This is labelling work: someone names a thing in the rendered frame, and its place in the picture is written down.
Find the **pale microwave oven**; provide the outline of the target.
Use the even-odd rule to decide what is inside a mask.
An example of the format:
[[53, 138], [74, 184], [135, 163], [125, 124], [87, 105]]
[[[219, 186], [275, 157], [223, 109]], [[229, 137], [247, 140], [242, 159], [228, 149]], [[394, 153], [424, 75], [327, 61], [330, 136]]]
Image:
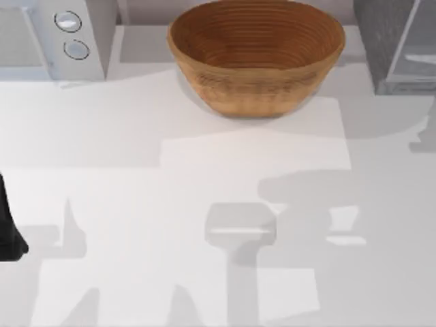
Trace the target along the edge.
[[[54, 14], [73, 11], [82, 28], [66, 33]], [[105, 80], [119, 19], [118, 0], [0, 0], [0, 81]], [[90, 49], [82, 61], [63, 44], [80, 40]]]

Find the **brown woven basket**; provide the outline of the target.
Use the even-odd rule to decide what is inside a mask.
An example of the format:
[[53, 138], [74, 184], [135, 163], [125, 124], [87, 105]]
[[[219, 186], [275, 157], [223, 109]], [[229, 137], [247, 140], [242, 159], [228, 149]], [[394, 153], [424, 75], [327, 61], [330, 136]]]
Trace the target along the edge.
[[213, 111], [269, 118], [299, 107], [345, 48], [333, 16], [295, 0], [213, 0], [168, 27], [169, 49]]

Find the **round microwave knob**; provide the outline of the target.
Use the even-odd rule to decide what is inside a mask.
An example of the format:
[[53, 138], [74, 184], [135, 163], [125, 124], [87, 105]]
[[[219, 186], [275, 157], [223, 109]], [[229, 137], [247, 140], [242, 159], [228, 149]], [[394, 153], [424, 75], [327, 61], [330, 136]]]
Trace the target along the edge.
[[66, 33], [75, 33], [82, 28], [81, 18], [73, 11], [55, 13], [54, 23], [58, 29]]
[[64, 53], [76, 61], [85, 60], [90, 55], [89, 47], [80, 40], [70, 40], [63, 44]]

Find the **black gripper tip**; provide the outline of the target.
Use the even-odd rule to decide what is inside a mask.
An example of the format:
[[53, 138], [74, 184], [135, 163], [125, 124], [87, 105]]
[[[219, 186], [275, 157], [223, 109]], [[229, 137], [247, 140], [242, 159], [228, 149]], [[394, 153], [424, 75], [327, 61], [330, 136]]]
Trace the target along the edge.
[[0, 173], [0, 262], [16, 262], [29, 246], [13, 220], [3, 175]]

